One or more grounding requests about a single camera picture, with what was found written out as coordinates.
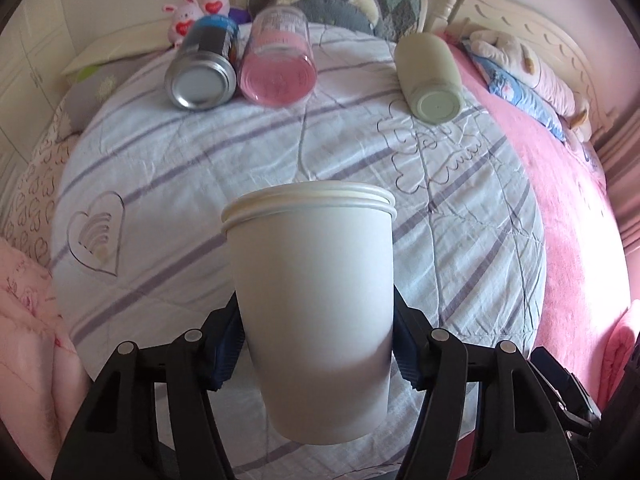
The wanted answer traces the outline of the white paper cup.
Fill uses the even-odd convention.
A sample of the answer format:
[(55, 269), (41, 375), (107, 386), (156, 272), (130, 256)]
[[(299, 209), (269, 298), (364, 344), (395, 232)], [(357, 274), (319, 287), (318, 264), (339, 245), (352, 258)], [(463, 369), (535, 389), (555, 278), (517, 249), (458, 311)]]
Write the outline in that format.
[(271, 425), (329, 445), (370, 434), (390, 394), (394, 196), (314, 181), (246, 194), (221, 215)]

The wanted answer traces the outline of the pale green cup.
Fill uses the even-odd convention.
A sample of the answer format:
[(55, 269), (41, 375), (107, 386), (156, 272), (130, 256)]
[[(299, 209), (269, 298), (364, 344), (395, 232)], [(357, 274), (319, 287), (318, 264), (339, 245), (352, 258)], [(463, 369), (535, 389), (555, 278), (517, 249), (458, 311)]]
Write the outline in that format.
[(441, 125), (463, 107), (462, 81), (448, 44), (430, 32), (402, 37), (394, 59), (400, 88), (416, 118)]

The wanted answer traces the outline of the pink floral quilt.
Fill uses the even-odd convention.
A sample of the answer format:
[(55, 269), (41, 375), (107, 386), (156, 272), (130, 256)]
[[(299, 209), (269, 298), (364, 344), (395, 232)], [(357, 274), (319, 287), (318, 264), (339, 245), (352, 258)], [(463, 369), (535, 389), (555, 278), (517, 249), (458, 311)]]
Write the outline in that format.
[(50, 272), (1, 242), (1, 420), (43, 478), (88, 393)]

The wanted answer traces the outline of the pink fleece blanket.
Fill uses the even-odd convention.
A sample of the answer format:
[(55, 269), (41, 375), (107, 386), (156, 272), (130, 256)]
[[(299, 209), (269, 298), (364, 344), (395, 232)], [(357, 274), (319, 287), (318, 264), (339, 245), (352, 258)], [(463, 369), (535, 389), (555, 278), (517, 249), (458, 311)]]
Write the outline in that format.
[(627, 265), (606, 182), (589, 144), (561, 122), (566, 142), (494, 96), (461, 42), (450, 51), (462, 82), (521, 159), (544, 224), (547, 281), (536, 343), (571, 370), (600, 406), (623, 375), (626, 352), (608, 343), (631, 305)]

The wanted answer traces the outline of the striped white quilt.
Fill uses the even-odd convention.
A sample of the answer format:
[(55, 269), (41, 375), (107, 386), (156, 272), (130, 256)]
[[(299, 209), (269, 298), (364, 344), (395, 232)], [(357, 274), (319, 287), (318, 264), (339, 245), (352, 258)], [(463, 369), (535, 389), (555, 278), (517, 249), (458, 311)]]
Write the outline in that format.
[(233, 285), (220, 215), (228, 203), (314, 180), (394, 194), (395, 283), (433, 325), (469, 344), (533, 348), (544, 226), (475, 67), (456, 53), (462, 111), (428, 126), (408, 110), (391, 42), (322, 25), (310, 36), (318, 80), (304, 102), (263, 108), (236, 99), (183, 112), (165, 92), (163, 55), (85, 128), (58, 190), (51, 266), (89, 374), (120, 342), (166, 344), (227, 303)]

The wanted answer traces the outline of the heart patterned sheet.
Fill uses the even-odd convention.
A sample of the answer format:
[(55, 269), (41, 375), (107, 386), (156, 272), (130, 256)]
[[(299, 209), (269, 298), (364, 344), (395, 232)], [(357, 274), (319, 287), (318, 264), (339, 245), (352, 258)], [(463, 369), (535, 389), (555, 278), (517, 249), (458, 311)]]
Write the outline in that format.
[(32, 160), (18, 177), (1, 236), (45, 268), (51, 261), (52, 222), (64, 168), (79, 139), (62, 99)]

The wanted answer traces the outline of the grey flower pillow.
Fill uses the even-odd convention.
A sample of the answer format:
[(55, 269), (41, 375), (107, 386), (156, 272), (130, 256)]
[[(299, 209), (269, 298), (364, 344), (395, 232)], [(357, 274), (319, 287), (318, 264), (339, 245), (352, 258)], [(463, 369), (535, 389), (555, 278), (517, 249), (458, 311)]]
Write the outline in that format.
[(108, 98), (151, 58), (150, 54), (123, 58), (80, 70), (55, 115), (58, 140), (82, 133)]

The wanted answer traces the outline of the blue cartoon pillow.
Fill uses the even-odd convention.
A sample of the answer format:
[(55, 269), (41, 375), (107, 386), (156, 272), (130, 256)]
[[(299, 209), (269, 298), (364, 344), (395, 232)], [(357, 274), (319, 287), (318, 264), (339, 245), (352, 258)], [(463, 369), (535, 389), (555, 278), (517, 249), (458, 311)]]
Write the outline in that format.
[(566, 135), (560, 118), (546, 101), (541, 99), (533, 89), (519, 82), (496, 63), (473, 53), (469, 40), (463, 40), (461, 45), (465, 53), (469, 55), (473, 65), (482, 75), (491, 94), (516, 106), (519, 110), (534, 118), (544, 128), (548, 129), (555, 139), (562, 143), (566, 142)]

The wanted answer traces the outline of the blue metal can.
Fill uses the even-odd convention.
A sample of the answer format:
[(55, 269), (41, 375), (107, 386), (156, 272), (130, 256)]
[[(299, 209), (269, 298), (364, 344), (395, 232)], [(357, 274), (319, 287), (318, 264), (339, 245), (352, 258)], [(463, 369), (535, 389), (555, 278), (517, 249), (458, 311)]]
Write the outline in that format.
[(175, 106), (210, 110), (232, 98), (238, 33), (238, 24), (224, 15), (206, 15), (192, 25), (165, 74), (165, 89)]

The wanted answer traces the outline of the pink glass jar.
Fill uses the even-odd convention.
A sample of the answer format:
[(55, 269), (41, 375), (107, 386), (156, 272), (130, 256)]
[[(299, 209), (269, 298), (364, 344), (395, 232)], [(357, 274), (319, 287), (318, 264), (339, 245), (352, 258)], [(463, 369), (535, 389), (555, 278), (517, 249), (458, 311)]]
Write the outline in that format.
[(295, 6), (270, 6), (250, 28), (239, 85), (250, 101), (271, 107), (292, 105), (314, 90), (314, 64), (306, 15)]

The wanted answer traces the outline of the white dog plush toy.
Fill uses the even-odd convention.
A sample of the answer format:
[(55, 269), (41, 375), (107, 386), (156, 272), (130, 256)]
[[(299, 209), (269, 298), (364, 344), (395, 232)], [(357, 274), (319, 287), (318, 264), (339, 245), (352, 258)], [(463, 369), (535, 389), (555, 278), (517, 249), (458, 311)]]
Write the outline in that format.
[(488, 58), (534, 90), (572, 130), (589, 122), (588, 100), (572, 90), (526, 42), (491, 29), (476, 30), (469, 40), (474, 54)]

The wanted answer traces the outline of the white wardrobe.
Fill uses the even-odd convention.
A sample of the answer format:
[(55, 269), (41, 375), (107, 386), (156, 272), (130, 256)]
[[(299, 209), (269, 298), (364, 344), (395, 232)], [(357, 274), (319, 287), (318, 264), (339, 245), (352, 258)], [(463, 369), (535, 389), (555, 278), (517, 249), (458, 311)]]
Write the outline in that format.
[(1, 194), (10, 192), (68, 89), (75, 56), (61, 0), (23, 0), (1, 33)]

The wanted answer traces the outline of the purple cloth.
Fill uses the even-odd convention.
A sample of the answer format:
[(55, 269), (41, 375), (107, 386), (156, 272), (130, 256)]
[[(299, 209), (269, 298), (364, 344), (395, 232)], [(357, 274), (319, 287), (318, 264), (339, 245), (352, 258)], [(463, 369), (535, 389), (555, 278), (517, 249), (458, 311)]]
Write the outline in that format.
[(230, 8), (229, 18), (235, 21), (235, 23), (238, 25), (247, 24), (252, 21), (250, 12), (248, 12), (246, 9), (236, 8), (235, 6), (232, 6)]

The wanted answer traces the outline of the cream wooden headboard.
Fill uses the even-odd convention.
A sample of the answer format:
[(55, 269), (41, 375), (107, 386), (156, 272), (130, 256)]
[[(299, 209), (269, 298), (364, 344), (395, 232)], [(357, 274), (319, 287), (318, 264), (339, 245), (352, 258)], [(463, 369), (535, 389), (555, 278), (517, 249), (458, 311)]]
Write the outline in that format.
[(459, 40), (474, 30), (507, 32), (529, 44), (573, 90), (587, 98), (594, 140), (620, 117), (606, 108), (597, 73), (580, 45), (559, 25), (512, 0), (437, 0), (428, 6), (423, 29)]

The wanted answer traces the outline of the grey cat plush pillow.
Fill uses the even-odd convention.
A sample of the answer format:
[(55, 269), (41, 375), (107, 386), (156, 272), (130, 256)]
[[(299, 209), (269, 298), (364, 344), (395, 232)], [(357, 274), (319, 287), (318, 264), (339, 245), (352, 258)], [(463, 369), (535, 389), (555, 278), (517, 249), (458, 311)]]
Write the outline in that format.
[(311, 23), (337, 26), (375, 36), (382, 24), (378, 0), (274, 0), (294, 6)]

